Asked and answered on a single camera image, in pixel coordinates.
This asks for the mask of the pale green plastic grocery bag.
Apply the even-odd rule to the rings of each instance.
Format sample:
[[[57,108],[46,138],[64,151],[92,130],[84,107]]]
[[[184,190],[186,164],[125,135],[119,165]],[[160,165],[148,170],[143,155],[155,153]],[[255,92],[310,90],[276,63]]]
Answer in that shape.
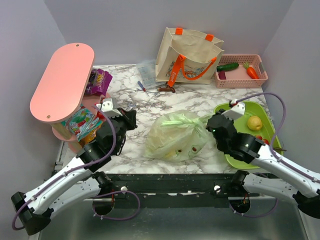
[[[144,156],[167,162],[194,158],[212,138],[206,129],[211,117],[211,114],[199,116],[188,110],[158,117],[147,134]]]

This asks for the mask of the beige tote bag orange handles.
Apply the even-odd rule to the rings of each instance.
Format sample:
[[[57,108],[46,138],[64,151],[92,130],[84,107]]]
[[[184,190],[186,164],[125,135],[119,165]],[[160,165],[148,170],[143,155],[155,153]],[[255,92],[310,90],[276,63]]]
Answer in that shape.
[[[210,84],[224,53],[224,41],[213,34],[183,28],[166,28],[155,61],[155,80]]]

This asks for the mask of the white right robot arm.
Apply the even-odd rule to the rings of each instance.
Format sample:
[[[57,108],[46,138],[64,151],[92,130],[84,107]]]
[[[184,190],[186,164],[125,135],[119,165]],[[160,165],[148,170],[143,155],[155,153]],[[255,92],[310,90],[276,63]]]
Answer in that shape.
[[[237,132],[234,121],[224,113],[214,114],[206,128],[213,134],[217,149],[234,159],[260,167],[275,175],[274,179],[245,173],[230,183],[230,191],[241,196],[245,192],[261,193],[288,200],[304,214],[320,217],[320,174],[309,170],[275,152],[248,133]]]

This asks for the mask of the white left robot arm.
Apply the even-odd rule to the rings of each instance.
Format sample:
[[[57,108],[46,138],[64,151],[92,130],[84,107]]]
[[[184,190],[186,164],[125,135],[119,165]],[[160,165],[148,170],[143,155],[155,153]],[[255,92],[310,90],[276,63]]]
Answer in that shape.
[[[137,112],[118,108],[107,117],[87,143],[60,171],[40,186],[11,196],[15,209],[11,227],[32,236],[46,228],[51,220],[70,205],[94,197],[107,197],[112,182],[99,169],[118,156],[126,142],[126,133],[137,128]]]

